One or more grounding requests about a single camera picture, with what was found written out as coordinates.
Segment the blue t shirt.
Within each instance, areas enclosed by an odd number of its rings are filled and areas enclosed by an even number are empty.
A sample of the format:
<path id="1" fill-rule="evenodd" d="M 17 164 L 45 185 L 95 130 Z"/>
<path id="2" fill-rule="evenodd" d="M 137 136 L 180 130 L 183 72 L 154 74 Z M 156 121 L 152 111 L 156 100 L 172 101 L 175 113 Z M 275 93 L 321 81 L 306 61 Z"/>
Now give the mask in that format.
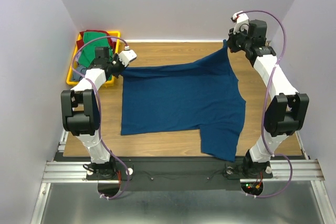
<path id="1" fill-rule="evenodd" d="M 201 151 L 233 162 L 246 102 L 228 46 L 191 63 L 123 73 L 121 134 L 199 130 Z"/>

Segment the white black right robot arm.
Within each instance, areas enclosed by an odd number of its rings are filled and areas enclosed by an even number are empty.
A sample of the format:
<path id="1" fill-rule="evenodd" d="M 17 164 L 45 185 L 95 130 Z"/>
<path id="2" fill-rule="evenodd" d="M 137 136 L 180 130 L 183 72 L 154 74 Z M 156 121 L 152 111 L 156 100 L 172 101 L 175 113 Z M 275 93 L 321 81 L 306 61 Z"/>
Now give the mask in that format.
<path id="1" fill-rule="evenodd" d="M 232 17 L 235 27 L 229 31 L 227 45 L 231 52 L 243 51 L 266 86 L 261 136 L 250 148 L 241 165 L 244 177 L 271 173 L 270 159 L 279 145 L 302 129 L 309 97 L 289 82 L 279 65 L 279 57 L 266 44 L 267 23 L 251 20 L 246 14 Z"/>

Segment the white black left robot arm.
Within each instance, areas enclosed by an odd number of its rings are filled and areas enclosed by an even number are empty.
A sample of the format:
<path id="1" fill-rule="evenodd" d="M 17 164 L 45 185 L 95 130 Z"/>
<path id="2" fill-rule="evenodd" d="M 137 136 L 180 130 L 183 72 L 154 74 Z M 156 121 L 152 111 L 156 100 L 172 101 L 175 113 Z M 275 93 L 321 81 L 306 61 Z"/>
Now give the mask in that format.
<path id="1" fill-rule="evenodd" d="M 137 58 L 129 46 L 112 58 L 107 47 L 95 49 L 95 58 L 84 77 L 70 90 L 61 93 L 62 123 L 65 131 L 81 141 L 90 155 L 90 164 L 84 165 L 87 179 L 113 179 L 118 176 L 116 160 L 103 144 L 101 137 L 101 103 L 97 100 L 99 88 L 111 76 L 118 77 Z"/>

